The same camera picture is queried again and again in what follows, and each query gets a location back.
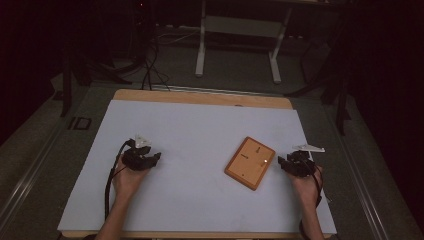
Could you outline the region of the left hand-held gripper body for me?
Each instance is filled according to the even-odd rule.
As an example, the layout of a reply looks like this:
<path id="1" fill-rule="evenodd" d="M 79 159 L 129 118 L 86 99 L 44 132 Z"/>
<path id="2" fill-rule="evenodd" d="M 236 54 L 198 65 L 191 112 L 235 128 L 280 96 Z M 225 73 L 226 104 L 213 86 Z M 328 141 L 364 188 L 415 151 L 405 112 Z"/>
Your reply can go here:
<path id="1" fill-rule="evenodd" d="M 122 162 L 131 170 L 142 171 L 150 169 L 148 168 L 150 161 L 160 160 L 150 158 L 151 142 L 139 134 L 134 139 L 127 140 L 124 145 L 128 149 L 124 151 Z"/>

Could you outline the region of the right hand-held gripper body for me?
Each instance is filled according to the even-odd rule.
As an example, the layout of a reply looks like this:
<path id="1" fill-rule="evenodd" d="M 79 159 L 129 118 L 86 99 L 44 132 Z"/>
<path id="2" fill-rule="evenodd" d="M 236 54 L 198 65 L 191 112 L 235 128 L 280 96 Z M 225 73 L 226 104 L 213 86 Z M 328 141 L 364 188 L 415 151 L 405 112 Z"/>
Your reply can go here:
<path id="1" fill-rule="evenodd" d="M 311 153 L 324 153 L 325 149 L 309 144 L 294 146 L 293 149 L 294 152 L 287 155 L 283 169 L 296 177 L 313 175 L 317 167 L 315 162 L 311 159 Z"/>

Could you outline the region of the wooden board with pegs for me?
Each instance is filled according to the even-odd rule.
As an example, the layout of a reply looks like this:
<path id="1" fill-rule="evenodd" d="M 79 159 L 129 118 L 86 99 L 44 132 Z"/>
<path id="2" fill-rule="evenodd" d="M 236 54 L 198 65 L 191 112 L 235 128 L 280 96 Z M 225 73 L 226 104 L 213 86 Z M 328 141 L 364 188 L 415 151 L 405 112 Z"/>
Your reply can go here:
<path id="1" fill-rule="evenodd" d="M 246 137 L 227 164 L 224 172 L 255 191 L 260 185 L 275 151 L 259 141 Z"/>

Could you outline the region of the person's left hand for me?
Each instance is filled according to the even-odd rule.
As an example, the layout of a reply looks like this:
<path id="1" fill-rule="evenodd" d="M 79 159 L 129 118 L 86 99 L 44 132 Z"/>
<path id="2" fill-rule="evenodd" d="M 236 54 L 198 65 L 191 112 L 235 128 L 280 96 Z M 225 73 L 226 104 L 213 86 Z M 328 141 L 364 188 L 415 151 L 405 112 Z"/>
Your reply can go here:
<path id="1" fill-rule="evenodd" d="M 131 200 L 137 193 L 143 179 L 149 173 L 149 169 L 134 171 L 129 169 L 119 158 L 113 174 L 115 198 L 118 201 Z"/>

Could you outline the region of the person's right hand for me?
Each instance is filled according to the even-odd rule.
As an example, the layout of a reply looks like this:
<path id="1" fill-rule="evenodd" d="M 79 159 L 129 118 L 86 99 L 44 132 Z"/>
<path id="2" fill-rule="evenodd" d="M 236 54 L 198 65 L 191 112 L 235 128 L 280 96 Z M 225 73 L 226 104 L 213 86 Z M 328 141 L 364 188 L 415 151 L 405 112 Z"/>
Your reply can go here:
<path id="1" fill-rule="evenodd" d="M 288 175 L 296 195 L 302 206 L 314 205 L 316 208 L 321 200 L 323 186 L 322 167 L 317 166 L 315 173 L 307 177 Z"/>

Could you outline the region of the floor socket plate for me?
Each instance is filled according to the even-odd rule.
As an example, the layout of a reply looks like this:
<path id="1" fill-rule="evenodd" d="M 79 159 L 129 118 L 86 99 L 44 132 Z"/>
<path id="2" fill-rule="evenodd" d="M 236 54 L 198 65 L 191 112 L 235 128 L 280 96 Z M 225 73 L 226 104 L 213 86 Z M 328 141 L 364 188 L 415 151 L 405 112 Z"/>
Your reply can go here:
<path id="1" fill-rule="evenodd" d="M 88 130 L 91 126 L 91 123 L 91 118 L 73 117 L 70 124 L 68 125 L 68 130 Z"/>

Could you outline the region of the black metal stand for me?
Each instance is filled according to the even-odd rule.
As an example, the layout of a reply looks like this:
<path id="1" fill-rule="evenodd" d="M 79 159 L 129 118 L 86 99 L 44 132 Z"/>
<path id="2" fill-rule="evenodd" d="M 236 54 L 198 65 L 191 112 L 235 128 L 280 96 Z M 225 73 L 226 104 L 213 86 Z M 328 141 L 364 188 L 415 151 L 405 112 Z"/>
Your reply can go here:
<path id="1" fill-rule="evenodd" d="M 336 128 L 338 132 L 344 136 L 344 121 L 348 118 L 346 112 L 348 94 L 348 79 L 344 77 L 331 77 L 326 83 L 326 88 L 321 95 L 321 101 L 323 104 L 331 105 L 337 100 L 336 108 Z"/>
<path id="2" fill-rule="evenodd" d="M 67 52 L 63 55 L 63 105 L 61 116 L 65 117 L 72 105 L 71 65 Z"/>

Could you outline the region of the metal floor rail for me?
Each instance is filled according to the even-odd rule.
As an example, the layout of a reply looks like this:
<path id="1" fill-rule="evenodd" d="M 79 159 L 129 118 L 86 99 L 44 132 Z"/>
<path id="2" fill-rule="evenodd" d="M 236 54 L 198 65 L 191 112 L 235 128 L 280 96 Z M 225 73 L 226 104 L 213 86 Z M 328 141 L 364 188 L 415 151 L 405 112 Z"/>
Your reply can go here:
<path id="1" fill-rule="evenodd" d="M 0 235 L 35 182 L 58 136 L 62 102 L 47 100 L 0 146 Z"/>
<path id="2" fill-rule="evenodd" d="M 360 205 L 360 213 L 366 219 L 366 225 L 371 232 L 372 240 L 389 240 L 387 231 L 382 222 L 381 214 L 376 208 L 376 203 L 371 196 L 371 190 L 366 185 L 366 181 L 361 174 L 359 161 L 364 157 L 355 157 L 353 151 L 348 146 L 348 140 L 342 135 L 336 124 L 337 107 L 333 105 L 324 107 L 326 116 L 332 127 L 336 142 L 342 152 L 342 161 L 348 172 L 348 179 L 354 192 L 353 200 Z"/>

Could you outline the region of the white metal desk frame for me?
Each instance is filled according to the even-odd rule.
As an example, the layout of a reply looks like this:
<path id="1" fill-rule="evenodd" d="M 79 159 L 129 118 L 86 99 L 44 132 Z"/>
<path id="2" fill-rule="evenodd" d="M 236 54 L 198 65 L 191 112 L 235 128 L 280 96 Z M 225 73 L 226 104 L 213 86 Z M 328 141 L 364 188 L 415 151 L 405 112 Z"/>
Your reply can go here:
<path id="1" fill-rule="evenodd" d="M 292 7 L 284 14 L 282 22 L 242 19 L 234 17 L 213 16 L 206 13 L 206 0 L 201 1 L 200 42 L 195 67 L 195 76 L 202 77 L 205 63 L 205 36 L 207 32 L 235 34 L 254 37 L 274 38 L 276 40 L 272 51 L 268 53 L 273 82 L 280 84 L 282 78 L 277 57 L 282 41 L 285 37 L 287 26 L 292 15 Z"/>

